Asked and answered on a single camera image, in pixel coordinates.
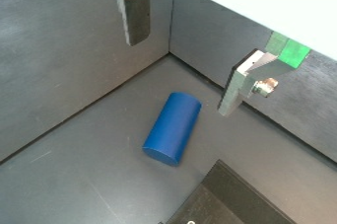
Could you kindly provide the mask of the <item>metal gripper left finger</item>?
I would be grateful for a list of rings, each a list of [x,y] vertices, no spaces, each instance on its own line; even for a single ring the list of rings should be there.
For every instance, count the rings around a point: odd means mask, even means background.
[[[151,34],[151,0],[117,0],[127,43],[133,46]]]

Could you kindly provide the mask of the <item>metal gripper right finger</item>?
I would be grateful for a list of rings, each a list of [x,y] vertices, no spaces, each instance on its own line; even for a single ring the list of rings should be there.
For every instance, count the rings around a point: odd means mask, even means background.
[[[277,77],[293,70],[277,56],[255,49],[232,68],[219,112],[228,116],[253,94],[267,98],[279,86]]]

